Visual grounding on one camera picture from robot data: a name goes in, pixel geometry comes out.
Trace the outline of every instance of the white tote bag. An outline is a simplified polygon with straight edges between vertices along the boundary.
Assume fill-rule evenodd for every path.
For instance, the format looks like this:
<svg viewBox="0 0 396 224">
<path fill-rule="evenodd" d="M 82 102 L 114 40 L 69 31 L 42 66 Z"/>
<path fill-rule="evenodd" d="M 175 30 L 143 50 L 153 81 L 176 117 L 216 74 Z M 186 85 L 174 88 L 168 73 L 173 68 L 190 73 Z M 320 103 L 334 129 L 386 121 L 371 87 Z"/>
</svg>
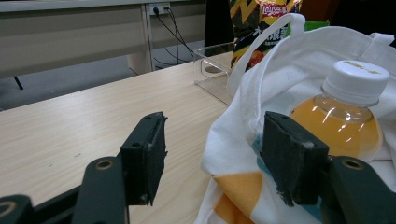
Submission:
<svg viewBox="0 0 396 224">
<path fill-rule="evenodd" d="M 290 23 L 291 34 L 245 73 L 251 53 L 271 33 Z M 396 191 L 396 49 L 392 35 L 364 35 L 344 27 L 304 31 L 304 17 L 287 14 L 265 30 L 238 61 L 228 83 L 234 95 L 211 126 L 201 166 L 212 176 L 195 223 L 321 223 L 317 205 L 288 207 L 258 156 L 265 111 L 288 115 L 301 101 L 321 93 L 320 85 L 340 60 L 373 63 L 391 79 L 371 107 L 384 144 L 370 161 Z"/>
</svg>

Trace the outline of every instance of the orange liquid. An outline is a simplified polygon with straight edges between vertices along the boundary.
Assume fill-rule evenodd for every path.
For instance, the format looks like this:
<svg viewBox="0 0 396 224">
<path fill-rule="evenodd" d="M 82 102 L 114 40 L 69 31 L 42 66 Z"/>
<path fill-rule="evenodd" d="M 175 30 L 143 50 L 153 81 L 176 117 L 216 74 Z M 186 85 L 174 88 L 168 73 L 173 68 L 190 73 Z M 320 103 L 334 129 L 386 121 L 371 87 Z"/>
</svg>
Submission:
<svg viewBox="0 0 396 224">
<path fill-rule="evenodd" d="M 329 146 L 329 155 L 350 156 L 363 161 L 373 159 L 382 145 L 382 132 L 373 114 L 366 119 L 341 119 L 315 104 L 315 98 L 299 104 L 290 117 Z"/>
</svg>

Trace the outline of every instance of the snack bag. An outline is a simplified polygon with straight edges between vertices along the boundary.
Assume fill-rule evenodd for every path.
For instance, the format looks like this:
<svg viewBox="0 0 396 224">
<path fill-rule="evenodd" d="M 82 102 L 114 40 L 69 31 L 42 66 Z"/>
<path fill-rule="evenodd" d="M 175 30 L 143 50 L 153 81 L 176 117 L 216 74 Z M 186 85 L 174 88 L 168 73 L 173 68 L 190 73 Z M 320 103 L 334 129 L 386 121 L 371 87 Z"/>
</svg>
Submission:
<svg viewBox="0 0 396 224">
<path fill-rule="evenodd" d="M 230 0 L 230 16 L 235 36 L 232 68 L 263 30 L 286 13 L 298 13 L 302 2 L 303 0 Z M 276 31 L 253 52 L 247 70 L 259 63 L 285 37 L 287 29 L 285 26 Z"/>
</svg>

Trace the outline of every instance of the plastic bottle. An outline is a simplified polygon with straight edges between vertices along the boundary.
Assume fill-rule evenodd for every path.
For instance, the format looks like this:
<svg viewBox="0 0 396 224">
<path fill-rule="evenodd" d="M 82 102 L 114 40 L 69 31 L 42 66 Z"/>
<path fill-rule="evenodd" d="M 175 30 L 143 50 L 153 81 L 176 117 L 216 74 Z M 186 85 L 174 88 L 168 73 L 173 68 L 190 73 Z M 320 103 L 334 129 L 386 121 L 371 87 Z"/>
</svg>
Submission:
<svg viewBox="0 0 396 224">
<path fill-rule="evenodd" d="M 334 64 L 322 94 L 299 105 L 290 116 L 329 146 L 329 155 L 371 161 L 381 148 L 381 128 L 369 109 L 389 80 L 387 70 L 364 62 Z"/>
</svg>

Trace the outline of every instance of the white bottle cap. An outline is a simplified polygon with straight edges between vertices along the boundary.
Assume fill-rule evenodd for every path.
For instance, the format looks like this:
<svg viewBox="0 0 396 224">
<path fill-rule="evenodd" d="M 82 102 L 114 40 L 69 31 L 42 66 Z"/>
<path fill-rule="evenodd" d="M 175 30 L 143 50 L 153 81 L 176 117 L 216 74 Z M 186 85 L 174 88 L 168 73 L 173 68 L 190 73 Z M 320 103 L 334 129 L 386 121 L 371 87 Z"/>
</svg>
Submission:
<svg viewBox="0 0 396 224">
<path fill-rule="evenodd" d="M 389 80 L 382 67 L 358 61 L 339 61 L 332 67 L 322 90 L 353 105 L 376 105 Z"/>
</svg>

